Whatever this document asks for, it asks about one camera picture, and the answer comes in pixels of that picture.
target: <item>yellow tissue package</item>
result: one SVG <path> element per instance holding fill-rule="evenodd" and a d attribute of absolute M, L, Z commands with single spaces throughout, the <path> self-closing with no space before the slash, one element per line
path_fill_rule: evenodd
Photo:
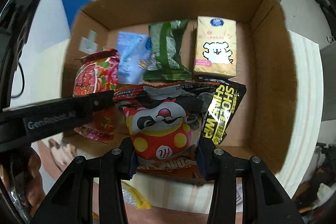
<path fill-rule="evenodd" d="M 199 16 L 194 73 L 235 77 L 236 62 L 236 22 Z"/>

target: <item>blue logo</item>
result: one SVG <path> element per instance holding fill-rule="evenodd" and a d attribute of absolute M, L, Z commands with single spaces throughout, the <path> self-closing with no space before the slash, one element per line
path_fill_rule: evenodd
<path fill-rule="evenodd" d="M 224 25 L 224 21 L 221 20 L 220 18 L 213 18 L 213 19 L 210 20 L 210 24 L 212 26 L 215 26 L 215 27 L 217 27 L 217 26 L 223 26 Z"/>
<path fill-rule="evenodd" d="M 152 40 L 151 38 L 147 38 L 147 41 L 146 41 L 146 49 L 151 51 L 152 50 Z"/>

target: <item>blue tissue package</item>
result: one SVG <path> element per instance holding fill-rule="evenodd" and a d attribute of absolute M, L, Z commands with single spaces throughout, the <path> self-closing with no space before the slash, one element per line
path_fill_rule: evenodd
<path fill-rule="evenodd" d="M 146 34 L 119 32 L 117 50 L 120 54 L 118 83 L 139 85 L 152 52 L 152 41 Z"/>

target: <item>red snack package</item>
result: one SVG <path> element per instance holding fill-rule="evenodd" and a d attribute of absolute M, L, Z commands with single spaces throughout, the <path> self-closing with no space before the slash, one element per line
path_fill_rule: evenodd
<path fill-rule="evenodd" d="M 115 92 L 139 169 L 172 171 L 196 166 L 202 117 L 216 87 L 216 83 L 174 83 L 127 86 Z"/>
<path fill-rule="evenodd" d="M 81 59 L 73 88 L 73 96 L 115 90 L 118 82 L 119 54 L 115 49 L 97 52 Z M 106 143 L 115 132 L 116 108 L 95 112 L 93 122 L 75 128 L 87 138 Z"/>

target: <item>panda face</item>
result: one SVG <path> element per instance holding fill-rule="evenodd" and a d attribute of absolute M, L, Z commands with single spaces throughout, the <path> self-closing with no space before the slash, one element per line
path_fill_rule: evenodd
<path fill-rule="evenodd" d="M 177 130 L 186 116 L 185 110 L 174 102 L 163 102 L 155 108 L 137 112 L 132 118 L 132 132 L 164 136 Z"/>

